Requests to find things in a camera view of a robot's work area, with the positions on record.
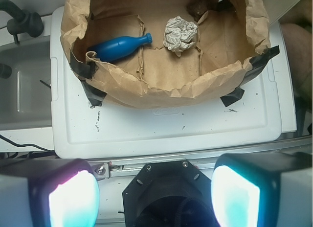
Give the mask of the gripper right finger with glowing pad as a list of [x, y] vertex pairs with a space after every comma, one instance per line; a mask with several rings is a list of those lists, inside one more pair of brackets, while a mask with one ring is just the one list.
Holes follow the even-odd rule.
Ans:
[[222, 227], [311, 227], [309, 153], [225, 153], [214, 167], [211, 200]]

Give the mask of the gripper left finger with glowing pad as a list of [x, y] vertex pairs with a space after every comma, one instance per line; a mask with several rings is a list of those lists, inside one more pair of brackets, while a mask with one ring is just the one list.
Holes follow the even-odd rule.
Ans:
[[98, 182], [83, 159], [3, 159], [2, 227], [93, 227]]

